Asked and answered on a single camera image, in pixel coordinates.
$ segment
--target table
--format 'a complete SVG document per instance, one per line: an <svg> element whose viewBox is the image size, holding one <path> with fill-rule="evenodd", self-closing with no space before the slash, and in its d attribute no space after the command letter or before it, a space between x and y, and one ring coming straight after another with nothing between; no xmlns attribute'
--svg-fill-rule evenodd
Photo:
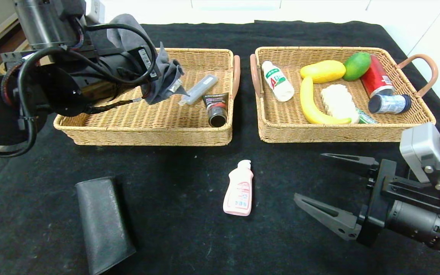
<svg viewBox="0 0 440 275"><path fill-rule="evenodd" d="M360 177L329 167L320 153L404 164L398 143L268 144L259 139L249 55L261 46L362 46L406 56L381 27L280 22L143 26L166 47L231 49L241 56L234 134L225 147L76 146L52 127L22 157L0 160L0 274L87 274L75 183L114 175L137 252L112 274L440 274L440 252L388 230L371 249L345 242L293 202L293 193L358 212ZM425 81L404 69L418 90ZM440 130L440 100L424 101ZM228 173L252 160L253 211L227 215Z"/></svg>

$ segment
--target banana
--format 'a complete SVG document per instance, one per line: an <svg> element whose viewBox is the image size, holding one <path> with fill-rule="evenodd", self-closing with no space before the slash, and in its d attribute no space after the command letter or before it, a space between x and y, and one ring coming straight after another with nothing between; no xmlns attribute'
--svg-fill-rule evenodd
<svg viewBox="0 0 440 275"><path fill-rule="evenodd" d="M302 80L300 85L300 103L305 118L312 124L348 124L351 123L350 118L338 120L337 118L326 115L318 110L313 101L313 79L307 76Z"/></svg>

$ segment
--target basket handle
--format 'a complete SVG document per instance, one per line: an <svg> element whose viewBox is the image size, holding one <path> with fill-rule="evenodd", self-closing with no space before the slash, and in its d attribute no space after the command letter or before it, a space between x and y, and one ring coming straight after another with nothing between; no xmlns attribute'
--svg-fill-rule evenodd
<svg viewBox="0 0 440 275"><path fill-rule="evenodd" d="M234 56L234 87L232 89L232 99L235 99L237 92L239 91L239 83L241 81L241 57Z"/></svg>
<svg viewBox="0 0 440 275"><path fill-rule="evenodd" d="M421 53L414 54L411 57L405 59L402 63L398 64L396 67L401 69L407 66L410 62L412 62L416 58L422 58L424 61L426 61L426 63L431 68L431 72L432 72L432 77L429 83L427 83L422 89L420 89L420 91L417 92L417 95L422 97L426 94L426 92L428 92L431 89L432 85L434 85L434 83L437 80L437 77L439 76L439 70L437 69L437 65L435 64L433 59L426 54L421 54Z"/></svg>
<svg viewBox="0 0 440 275"><path fill-rule="evenodd" d="M257 61L256 61L256 55L251 54L250 56L250 63L251 63L251 77L252 77L252 85L254 85L254 90L256 91L256 95L261 98L260 94L260 80L259 80L259 73L257 70Z"/></svg>

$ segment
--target gray cloth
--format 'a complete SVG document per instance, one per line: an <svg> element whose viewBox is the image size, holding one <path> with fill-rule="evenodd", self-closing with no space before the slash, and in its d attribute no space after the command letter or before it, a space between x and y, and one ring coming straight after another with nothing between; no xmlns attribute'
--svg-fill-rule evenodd
<svg viewBox="0 0 440 275"><path fill-rule="evenodd" d="M120 23L133 26L143 32L147 37L149 36L142 26L140 26L140 24L130 14L120 14L119 16L115 17L111 23ZM108 29L107 36L115 46L120 47L127 52L143 46L145 47L147 54L152 56L145 40L132 31L124 29ZM175 59L169 62L169 54L164 49L162 42L160 43L160 51L155 62L159 68L160 77L158 80L155 80L152 83L147 83L140 86L142 89L142 94L147 94L145 101L147 101L149 104L154 104L169 98L173 94L187 94L184 90L184 87L182 87L180 80L180 77L184 75L183 68L181 67L179 61Z"/></svg>

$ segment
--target red can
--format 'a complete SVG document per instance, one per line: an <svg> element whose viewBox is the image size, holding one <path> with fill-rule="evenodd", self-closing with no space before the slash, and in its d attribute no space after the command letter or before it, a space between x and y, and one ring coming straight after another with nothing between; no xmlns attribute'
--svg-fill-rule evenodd
<svg viewBox="0 0 440 275"><path fill-rule="evenodd" d="M370 68L361 77L361 81L370 98L375 94L393 95L395 92L395 87L391 84L383 65L373 54L371 55Z"/></svg>

